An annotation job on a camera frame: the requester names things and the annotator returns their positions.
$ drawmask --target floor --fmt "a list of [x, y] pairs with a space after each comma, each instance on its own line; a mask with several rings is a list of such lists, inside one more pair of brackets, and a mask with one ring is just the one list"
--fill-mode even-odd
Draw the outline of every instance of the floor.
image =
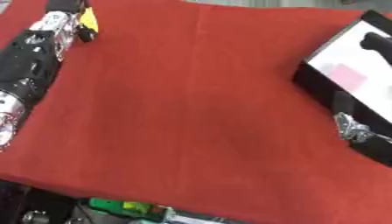
[[222, 4], [248, 7], [320, 7], [336, 9], [375, 9], [392, 11], [390, 0], [351, 0], [356, 3], [342, 4], [340, 0], [186, 0], [202, 4]]
[[7, 8], [7, 6], [9, 5], [11, 0], [0, 0], [0, 14], [3, 13], [3, 11], [5, 10], [5, 8]]

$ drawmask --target black box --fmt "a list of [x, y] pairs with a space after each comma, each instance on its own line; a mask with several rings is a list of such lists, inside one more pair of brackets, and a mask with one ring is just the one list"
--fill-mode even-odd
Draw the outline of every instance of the black box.
[[[392, 21], [367, 11], [304, 59], [294, 82], [330, 110], [337, 92], [351, 95], [353, 119], [377, 134], [392, 137], [391, 37]], [[392, 165], [390, 143], [359, 151]]]

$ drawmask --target wire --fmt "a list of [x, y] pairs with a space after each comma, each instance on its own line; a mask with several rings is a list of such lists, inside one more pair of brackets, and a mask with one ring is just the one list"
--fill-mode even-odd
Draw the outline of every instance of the wire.
[[79, 208], [79, 210], [83, 213], [83, 215], [88, 219], [88, 222], [90, 222], [90, 224], [95, 224], [93, 222], [93, 218], [91, 218], [91, 215], [88, 214], [88, 212], [86, 212], [86, 210], [83, 208], [83, 206], [81, 205], [80, 202], [76, 203], [76, 206]]

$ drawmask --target table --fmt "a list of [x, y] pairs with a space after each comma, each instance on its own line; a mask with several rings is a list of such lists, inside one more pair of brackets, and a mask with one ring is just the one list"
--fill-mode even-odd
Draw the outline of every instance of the table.
[[[291, 82], [358, 11], [92, 4], [100, 37], [74, 44], [1, 178], [256, 223], [390, 223], [392, 171], [350, 150]], [[1, 46], [43, 12], [16, 0]]]

